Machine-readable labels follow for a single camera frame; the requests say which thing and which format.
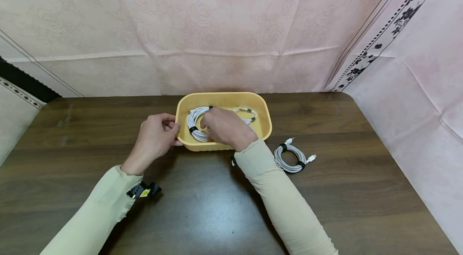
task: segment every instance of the pink fabric backdrop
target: pink fabric backdrop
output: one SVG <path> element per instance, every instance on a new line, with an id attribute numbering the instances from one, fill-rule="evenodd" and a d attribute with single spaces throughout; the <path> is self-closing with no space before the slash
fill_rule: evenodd
<path id="1" fill-rule="evenodd" d="M 320 91 L 380 1 L 0 0 L 0 28 L 65 96 Z"/>
<path id="2" fill-rule="evenodd" d="M 356 100 L 463 254 L 463 0 L 408 1 L 390 3 L 327 89 Z"/>

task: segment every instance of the yellow basket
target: yellow basket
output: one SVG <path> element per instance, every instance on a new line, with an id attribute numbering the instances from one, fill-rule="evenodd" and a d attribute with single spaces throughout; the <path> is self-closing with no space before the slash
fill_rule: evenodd
<path id="1" fill-rule="evenodd" d="M 188 112 L 199 106 L 215 106 L 225 109 L 235 107 L 250 108 L 258 114 L 258 118 L 251 123 L 259 138 L 265 140 L 272 133 L 272 122 L 268 112 L 267 103 L 256 93 L 250 92 L 222 92 L 222 93 L 192 93 L 183 97 L 177 105 L 176 122 L 182 122 L 178 140 L 191 151 L 225 150 L 232 149 L 229 145 L 219 142 L 198 142 L 189 132 L 186 120 Z M 252 114 L 239 111 L 241 118 L 251 118 Z M 201 119 L 198 119 L 196 127 L 200 130 Z"/>

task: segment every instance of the beige sleeve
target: beige sleeve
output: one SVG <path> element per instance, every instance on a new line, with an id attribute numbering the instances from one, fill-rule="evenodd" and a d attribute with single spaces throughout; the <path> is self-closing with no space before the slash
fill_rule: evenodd
<path id="1" fill-rule="evenodd" d="M 120 166 L 111 168 L 82 207 L 40 254 L 97 255 L 113 227 L 125 217 L 135 202 L 126 192 L 142 178 L 128 176 Z"/>
<path id="2" fill-rule="evenodd" d="M 268 216 L 290 255 L 337 255 L 307 202 L 275 163 L 263 140 L 235 154 L 244 175 L 261 195 Z"/>

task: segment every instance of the coiled white cable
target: coiled white cable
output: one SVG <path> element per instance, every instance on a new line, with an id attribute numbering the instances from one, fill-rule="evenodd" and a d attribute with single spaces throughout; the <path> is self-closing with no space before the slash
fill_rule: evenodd
<path id="1" fill-rule="evenodd" d="M 317 158 L 317 156 L 313 154 L 310 157 L 306 158 L 302 151 L 300 151 L 298 148 L 291 144 L 293 143 L 293 140 L 294 137 L 286 140 L 284 144 L 290 152 L 293 152 L 296 155 L 297 159 L 299 160 L 299 163 L 297 165 L 290 166 L 289 164 L 284 162 L 284 160 L 281 158 L 281 153 L 283 152 L 283 146 L 281 145 L 278 146 L 277 149 L 275 149 L 273 155 L 275 156 L 275 161 L 277 162 L 277 164 L 279 164 L 284 171 L 289 173 L 298 173 L 304 169 L 306 164 L 314 161 Z"/>
<path id="2" fill-rule="evenodd" d="M 209 137 L 209 133 L 207 132 L 202 132 L 198 130 L 196 127 L 196 122 L 198 121 L 198 118 L 204 114 L 204 112 L 208 111 L 210 109 L 209 106 L 201 106 L 195 109 L 192 109 L 188 115 L 188 119 L 186 120 L 186 123 L 188 124 L 188 128 L 190 130 L 191 135 L 198 141 L 200 142 L 207 142 L 207 139 Z"/>
<path id="3" fill-rule="evenodd" d="M 233 111 L 234 111 L 235 113 L 237 113 L 238 111 L 246 111 L 246 112 L 252 113 L 252 114 L 254 115 L 253 118 L 246 118 L 246 119 L 243 119 L 243 121 L 244 121 L 247 125 L 249 125 L 249 127 L 250 127 L 252 130 L 254 130 L 253 127 L 252 127 L 251 124 L 250 124 L 250 123 L 252 123 L 253 121 L 255 121 L 255 120 L 258 118 L 258 114 L 257 114 L 254 110 L 252 110 L 252 109 L 250 109 L 250 108 L 245 108 L 245 107 L 237 107 L 237 108 L 233 109 Z"/>
<path id="4" fill-rule="evenodd" d="M 199 142 L 207 142 L 208 138 L 209 138 L 209 133 L 208 132 L 202 132 L 201 130 L 198 129 L 198 127 L 196 127 L 196 123 L 198 122 L 198 118 L 201 115 L 203 115 L 206 111 L 208 111 L 209 109 L 211 109 L 210 106 L 200 106 L 198 108 L 192 109 L 191 111 L 189 111 L 188 119 L 186 120 L 186 123 L 188 124 L 188 129 L 190 130 L 191 135 L 196 140 L 198 140 Z M 250 125 L 250 123 L 255 121 L 257 119 L 257 117 L 258 117 L 258 114 L 255 111 L 253 111 L 250 108 L 245 108 L 245 107 L 237 107 L 237 108 L 233 109 L 233 111 L 234 112 L 238 112 L 238 111 L 251 112 L 254 115 L 254 117 L 249 118 L 249 119 L 243 119 L 243 121 L 247 125 L 249 125 L 249 127 L 252 130 L 254 130 L 252 128 L 252 126 Z"/>

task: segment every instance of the wristwatch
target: wristwatch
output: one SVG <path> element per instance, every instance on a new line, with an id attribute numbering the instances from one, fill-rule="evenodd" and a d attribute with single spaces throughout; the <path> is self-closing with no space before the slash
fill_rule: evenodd
<path id="1" fill-rule="evenodd" d="M 161 191 L 161 187 L 155 182 L 147 185 L 144 181 L 141 181 L 127 192 L 127 196 L 130 198 L 154 197 Z"/>

